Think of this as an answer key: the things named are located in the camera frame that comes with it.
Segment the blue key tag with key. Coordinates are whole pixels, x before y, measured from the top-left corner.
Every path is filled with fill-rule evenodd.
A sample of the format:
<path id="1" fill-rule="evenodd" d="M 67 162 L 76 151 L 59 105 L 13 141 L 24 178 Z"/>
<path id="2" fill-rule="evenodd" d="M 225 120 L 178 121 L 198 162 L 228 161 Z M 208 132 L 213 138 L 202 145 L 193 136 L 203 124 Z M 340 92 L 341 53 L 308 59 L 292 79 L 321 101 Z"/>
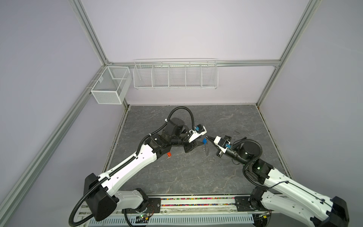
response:
<path id="1" fill-rule="evenodd" d="M 208 140 L 206 138 L 204 138 L 202 142 L 203 142 L 204 145 L 206 145 Z"/>

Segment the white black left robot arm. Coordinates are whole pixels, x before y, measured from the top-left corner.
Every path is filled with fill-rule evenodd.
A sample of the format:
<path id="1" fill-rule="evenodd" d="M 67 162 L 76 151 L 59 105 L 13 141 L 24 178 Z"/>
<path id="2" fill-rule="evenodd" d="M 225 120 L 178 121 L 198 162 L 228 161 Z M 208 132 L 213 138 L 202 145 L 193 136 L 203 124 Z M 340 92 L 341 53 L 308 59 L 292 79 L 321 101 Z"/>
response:
<path id="1" fill-rule="evenodd" d="M 206 132 L 205 126 L 201 124 L 188 130 L 183 120 L 172 118 L 166 121 L 161 132 L 150 135 L 142 142 L 141 149 L 123 162 L 98 176 L 87 176 L 84 183 L 84 201 L 91 211 L 87 218 L 101 221 L 115 210 L 144 211 L 148 196 L 142 189 L 120 191 L 120 188 L 144 167 L 169 153 L 172 147 L 183 147 L 188 153 L 202 145 L 198 138 Z"/>

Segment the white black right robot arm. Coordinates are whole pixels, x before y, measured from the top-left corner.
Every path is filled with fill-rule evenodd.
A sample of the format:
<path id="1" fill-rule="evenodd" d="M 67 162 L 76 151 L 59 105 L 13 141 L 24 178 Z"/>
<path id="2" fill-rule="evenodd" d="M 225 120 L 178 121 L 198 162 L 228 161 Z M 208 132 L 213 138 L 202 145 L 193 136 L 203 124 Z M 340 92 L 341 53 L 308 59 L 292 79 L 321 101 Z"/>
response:
<path id="1" fill-rule="evenodd" d="M 246 137 L 230 142 L 230 137 L 207 137 L 218 149 L 243 166 L 243 175 L 255 185 L 249 203 L 254 210 L 267 209 L 282 213 L 309 227 L 347 227 L 347 203 L 340 197 L 330 198 L 289 178 L 261 159 L 262 146 Z"/>

